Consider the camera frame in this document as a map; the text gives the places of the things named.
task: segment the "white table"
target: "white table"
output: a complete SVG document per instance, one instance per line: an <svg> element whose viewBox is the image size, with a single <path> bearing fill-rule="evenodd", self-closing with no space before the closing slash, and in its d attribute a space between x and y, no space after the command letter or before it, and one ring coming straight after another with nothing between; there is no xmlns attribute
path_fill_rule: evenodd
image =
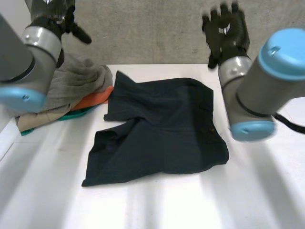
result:
<svg viewBox="0 0 305 229"><path fill-rule="evenodd" d="M230 150L228 163L200 174L82 188L95 132L120 124L104 122L106 104L24 137L10 123L0 134L6 152L0 161L0 229L305 228L305 136L278 124L267 141L234 141L217 72L205 64L110 68L136 82L192 77L212 88L214 124ZM294 100L281 113L304 124L304 104Z"/></svg>

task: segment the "fabric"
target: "fabric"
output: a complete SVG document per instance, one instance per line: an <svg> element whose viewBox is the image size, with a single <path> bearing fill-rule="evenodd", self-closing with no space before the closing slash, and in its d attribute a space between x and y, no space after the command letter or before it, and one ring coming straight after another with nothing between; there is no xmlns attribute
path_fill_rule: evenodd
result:
<svg viewBox="0 0 305 229"><path fill-rule="evenodd" d="M79 102L90 93L104 92L111 85L112 74L107 66L96 65L84 56L65 53L63 65L54 72L42 112L62 114L70 104ZM8 113L14 117L26 114L13 110Z"/></svg>
<svg viewBox="0 0 305 229"><path fill-rule="evenodd" d="M75 104L70 104L63 110L62 113L51 113L49 111L39 112L39 113L29 113L24 114L16 118L16 125L20 132L36 128L38 126L53 122L65 114L67 114Z"/></svg>
<svg viewBox="0 0 305 229"><path fill-rule="evenodd" d="M106 88L104 92L91 93L85 96L75 107L73 107L72 111L102 104L108 100L112 91L113 91L113 86L109 86Z"/></svg>
<svg viewBox="0 0 305 229"><path fill-rule="evenodd" d="M79 118L79 117L83 117L84 115L86 115L87 113L93 111L96 107L98 107L98 105L96 106L92 106L92 107L86 107L77 111L70 111L67 114L65 114L63 117L59 118L59 121L65 121L65 120L70 120L70 119L74 119L74 118Z"/></svg>
<svg viewBox="0 0 305 229"><path fill-rule="evenodd" d="M197 173L229 159L213 124L213 91L193 79L135 83L117 72L104 119L127 122L96 133L83 187Z"/></svg>
<svg viewBox="0 0 305 229"><path fill-rule="evenodd" d="M91 112L92 110L94 110L96 107L97 106L93 106L93 107L83 108L83 109L77 110L77 111L70 111L67 114L65 114L64 116L60 117L58 119L58 121L65 121L65 120L82 117L82 116L86 115L87 113ZM34 129L35 128L31 128L28 130L21 131L20 132L21 136L25 136L25 135L32 133L34 131Z"/></svg>

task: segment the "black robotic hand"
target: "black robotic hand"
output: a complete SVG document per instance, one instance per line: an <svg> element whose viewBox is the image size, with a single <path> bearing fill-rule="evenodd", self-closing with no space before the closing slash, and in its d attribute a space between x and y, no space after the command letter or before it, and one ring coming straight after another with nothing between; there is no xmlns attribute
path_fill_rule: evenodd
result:
<svg viewBox="0 0 305 229"><path fill-rule="evenodd" d="M211 49L208 67L212 69L232 57L247 56L250 44L244 13L238 3L232 3L232 12L225 3L220 8L221 15L212 9L211 20L208 15L202 17L202 31Z"/></svg>

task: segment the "dark garment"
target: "dark garment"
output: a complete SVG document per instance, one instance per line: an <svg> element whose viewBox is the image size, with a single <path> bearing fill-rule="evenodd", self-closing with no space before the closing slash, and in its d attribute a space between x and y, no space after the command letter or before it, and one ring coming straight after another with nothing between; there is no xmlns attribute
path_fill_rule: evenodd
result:
<svg viewBox="0 0 305 229"><path fill-rule="evenodd" d="M96 133L83 187L197 173L229 159L213 124L213 91L193 79L135 83L117 72L104 119L127 122Z"/></svg>

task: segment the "beige cloth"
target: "beige cloth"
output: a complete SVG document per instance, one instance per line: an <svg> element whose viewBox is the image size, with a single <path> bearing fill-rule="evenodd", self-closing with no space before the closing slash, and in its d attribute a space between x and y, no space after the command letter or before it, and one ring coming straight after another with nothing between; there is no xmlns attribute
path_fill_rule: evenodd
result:
<svg viewBox="0 0 305 229"><path fill-rule="evenodd" d="M69 104L65 110L61 113L51 113L49 111L39 112L39 113L29 113L21 115L19 118L16 118L16 124L20 132L36 128L38 126L53 122L65 114L67 114L80 100Z"/></svg>

